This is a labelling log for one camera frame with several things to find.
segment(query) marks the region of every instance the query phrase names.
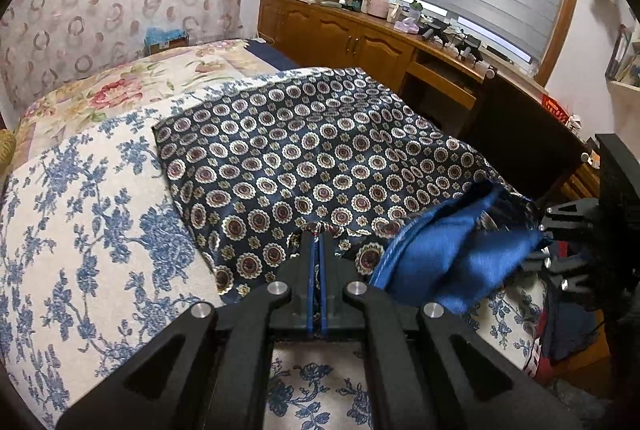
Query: blue cloth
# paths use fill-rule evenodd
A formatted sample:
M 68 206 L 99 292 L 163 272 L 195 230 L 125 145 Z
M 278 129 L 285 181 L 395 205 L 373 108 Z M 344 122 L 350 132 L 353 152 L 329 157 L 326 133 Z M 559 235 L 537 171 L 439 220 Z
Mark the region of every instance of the blue cloth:
M 186 38 L 187 33 L 182 29 L 172 29 L 171 31 L 164 31 L 157 27 L 149 27 L 146 30 L 145 35 L 145 47 L 149 48 L 151 45 L 163 44 L 171 40 L 178 40 L 180 38 Z
M 269 44 L 251 40 L 247 42 L 245 49 L 278 70 L 290 70 L 300 67 L 297 63 L 289 60 L 283 53 L 271 47 Z
M 455 314 L 467 312 L 542 240 L 533 229 L 475 229 L 501 190 L 478 183 L 412 220 L 386 248 L 370 283 L 402 304 L 435 301 Z

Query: red fabric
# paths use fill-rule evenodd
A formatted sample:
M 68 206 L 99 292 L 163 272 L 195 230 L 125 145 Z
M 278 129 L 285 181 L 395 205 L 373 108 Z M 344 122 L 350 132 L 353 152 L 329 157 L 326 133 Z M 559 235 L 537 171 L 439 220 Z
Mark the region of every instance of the red fabric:
M 547 385 L 553 378 L 555 378 L 555 376 L 556 372 L 553 365 L 551 365 L 551 362 L 549 362 L 549 358 L 540 356 L 538 370 L 536 371 L 536 376 L 533 379 L 536 380 L 536 383 Z
M 558 256 L 560 258 L 566 258 L 569 253 L 569 243 L 564 240 L 558 241 Z
M 546 309 L 542 309 L 540 318 L 538 319 L 538 325 L 536 326 L 536 338 L 542 337 L 546 329 Z

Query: bed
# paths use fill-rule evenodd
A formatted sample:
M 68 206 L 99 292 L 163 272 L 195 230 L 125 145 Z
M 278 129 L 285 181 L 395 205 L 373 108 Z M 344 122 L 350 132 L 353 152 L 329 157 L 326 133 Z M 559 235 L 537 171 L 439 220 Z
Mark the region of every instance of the bed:
M 174 207 L 152 128 L 258 87 L 345 74 L 279 70 L 287 63 L 244 40 L 178 48 L 70 83 L 26 112 L 0 211 L 0 351 L 44 426 L 191 304 L 223 304 L 228 283 Z M 544 296 L 535 275 L 519 277 L 464 318 L 524 368 Z M 355 344 L 279 346 L 271 376 L 265 428 L 370 427 Z

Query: red object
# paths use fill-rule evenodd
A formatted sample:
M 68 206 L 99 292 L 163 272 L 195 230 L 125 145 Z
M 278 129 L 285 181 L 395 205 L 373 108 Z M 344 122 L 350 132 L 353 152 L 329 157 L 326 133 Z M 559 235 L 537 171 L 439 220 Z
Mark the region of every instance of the red object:
M 569 254 L 569 243 L 558 240 L 558 258 L 566 258 Z
M 542 96 L 542 106 L 545 107 L 546 111 L 548 111 L 552 116 L 558 119 L 558 121 L 562 124 L 566 123 L 569 119 L 569 114 L 562 110 L 562 107 L 560 106 L 558 101 L 556 101 L 552 97 L 549 97 L 548 95 Z
M 534 379 L 541 385 L 546 385 L 555 377 L 554 367 L 549 362 L 549 358 L 542 356 L 542 336 L 546 330 L 546 309 L 540 313 L 538 325 L 536 326 L 536 337 L 540 338 L 540 358 L 538 360 L 538 370 Z

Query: tissue box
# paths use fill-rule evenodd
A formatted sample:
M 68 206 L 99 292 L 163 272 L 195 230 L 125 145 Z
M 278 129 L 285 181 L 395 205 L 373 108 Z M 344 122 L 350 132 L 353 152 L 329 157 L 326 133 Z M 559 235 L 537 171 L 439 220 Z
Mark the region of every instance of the tissue box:
M 188 47 L 189 35 L 182 29 L 162 31 L 158 28 L 150 28 L 145 37 L 145 55 L 149 56 L 175 47 Z

